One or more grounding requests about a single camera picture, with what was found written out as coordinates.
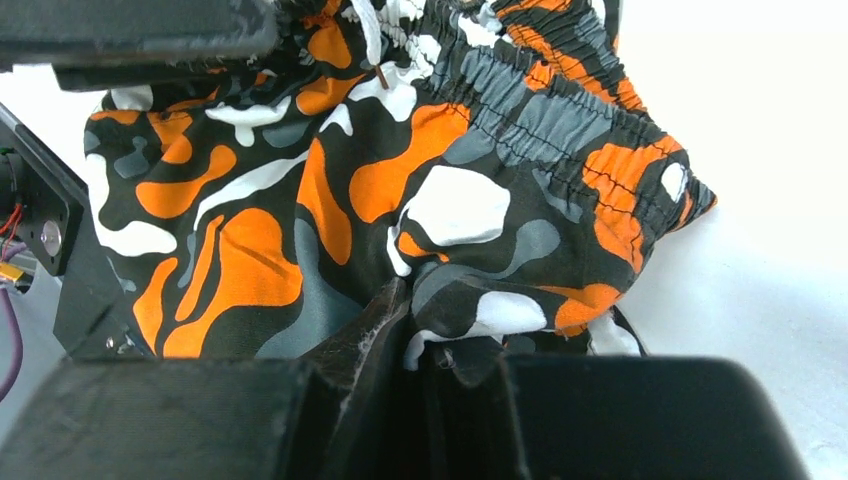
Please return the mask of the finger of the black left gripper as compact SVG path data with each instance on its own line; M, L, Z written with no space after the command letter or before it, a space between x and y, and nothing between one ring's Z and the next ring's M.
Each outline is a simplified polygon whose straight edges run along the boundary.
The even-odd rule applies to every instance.
M242 66L278 44L271 1L4 1L1 70L49 65L66 91Z

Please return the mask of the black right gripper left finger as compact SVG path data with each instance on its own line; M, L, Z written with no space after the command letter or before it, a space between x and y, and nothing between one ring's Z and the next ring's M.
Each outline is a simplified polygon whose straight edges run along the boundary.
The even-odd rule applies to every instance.
M5 479L386 479L410 299L387 282L294 360L62 363L1 448Z

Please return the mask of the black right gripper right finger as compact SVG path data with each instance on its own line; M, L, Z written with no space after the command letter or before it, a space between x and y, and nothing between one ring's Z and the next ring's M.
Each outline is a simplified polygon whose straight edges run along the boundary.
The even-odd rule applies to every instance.
M489 338L423 360L434 474L450 479L803 479L740 365L516 354Z

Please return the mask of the camouflage orange black shorts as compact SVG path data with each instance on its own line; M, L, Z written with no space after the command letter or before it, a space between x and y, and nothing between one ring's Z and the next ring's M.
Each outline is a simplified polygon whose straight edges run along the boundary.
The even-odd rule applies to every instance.
M429 342L582 334L715 194L588 1L298 1L277 48L114 88L94 229L161 357L296 358L386 283Z

